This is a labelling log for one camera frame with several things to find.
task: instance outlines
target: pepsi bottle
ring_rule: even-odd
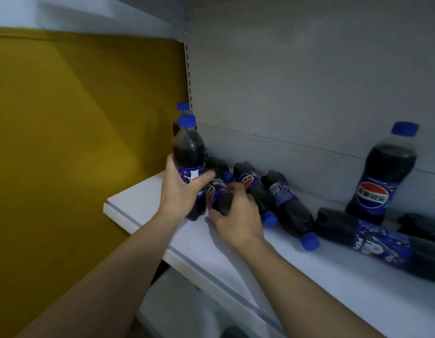
[[[274,227],[277,224],[277,217],[274,214],[274,196],[265,189],[255,172],[254,166],[248,161],[236,163],[233,176],[237,182],[244,185],[246,192],[255,199],[263,225],[265,227]]]
[[[215,156],[212,156],[208,151],[208,149],[206,148],[205,148],[205,168],[219,170],[222,176],[222,180],[226,184],[233,181],[233,175],[232,172],[230,172],[227,163],[222,159],[218,159]]]
[[[202,137],[195,129],[195,116],[186,114],[179,118],[180,130],[174,137],[172,152],[178,173],[183,181],[189,184],[203,172],[205,162],[205,145]],[[197,218],[205,213],[205,196],[201,190],[197,194],[194,207],[187,215],[189,220]]]
[[[189,113],[189,102],[178,102],[177,103],[177,110],[181,111],[179,116],[188,114]],[[174,133],[174,136],[177,135],[178,131],[180,130],[179,121],[180,121],[180,117],[178,120],[174,121],[174,123],[172,124],[172,132]]]
[[[435,242],[390,232],[343,211],[320,208],[314,231],[318,236],[377,257],[410,274],[435,281]]]
[[[274,196],[276,215],[286,232],[300,238],[305,250],[318,248],[319,238],[313,232],[313,216],[296,197],[283,174],[270,169],[261,177],[261,182]]]
[[[219,169],[210,170],[214,170],[216,176],[204,187],[207,204],[209,207],[219,211],[222,215],[227,216],[232,206],[233,193],[223,181],[221,171]]]
[[[396,188],[415,165],[414,136],[418,127],[412,122],[396,122],[391,135],[372,148],[356,192],[346,207],[348,214],[382,223]]]
[[[407,213],[398,219],[397,222],[401,224],[398,232],[435,242],[435,219]]]

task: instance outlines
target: yellow wall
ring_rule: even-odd
[[[0,337],[127,234],[104,200],[164,169],[183,45],[0,28]]]

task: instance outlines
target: shelf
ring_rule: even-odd
[[[109,198],[104,212],[135,232],[158,209],[162,180],[163,173],[157,174]],[[343,208],[296,194],[314,215],[322,206]],[[220,240],[207,215],[183,222],[163,259],[260,337],[284,337],[253,274]],[[319,249],[307,252],[280,227],[265,228],[264,235],[287,261],[385,336],[435,337],[434,283],[325,240]]]

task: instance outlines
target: blue bottle cap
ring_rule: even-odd
[[[315,233],[306,233],[300,238],[300,243],[305,250],[312,251],[319,247],[319,238]]]
[[[228,184],[229,182],[232,182],[233,181],[232,172],[224,172],[223,178],[224,178],[224,182],[226,184]]]
[[[413,122],[396,122],[391,128],[394,135],[413,137],[418,131],[419,124]]]
[[[272,211],[266,211],[261,215],[261,222],[264,227],[275,227],[277,224],[277,216]]]
[[[178,102],[177,110],[180,111],[189,111],[189,102]]]
[[[195,116],[191,114],[180,115],[178,120],[178,125],[181,128],[192,128],[195,127]]]

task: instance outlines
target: hand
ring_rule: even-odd
[[[245,192],[243,184],[229,184],[233,192],[233,201],[227,216],[216,210],[210,210],[210,219],[215,223],[223,241],[241,253],[241,250],[254,242],[264,242],[263,227],[258,206],[252,195]]]
[[[161,186],[161,201],[159,213],[167,213],[173,219],[180,221],[191,212],[197,198],[197,193],[215,176],[214,171],[208,171],[186,184],[175,167],[172,154],[167,156],[166,172]]]

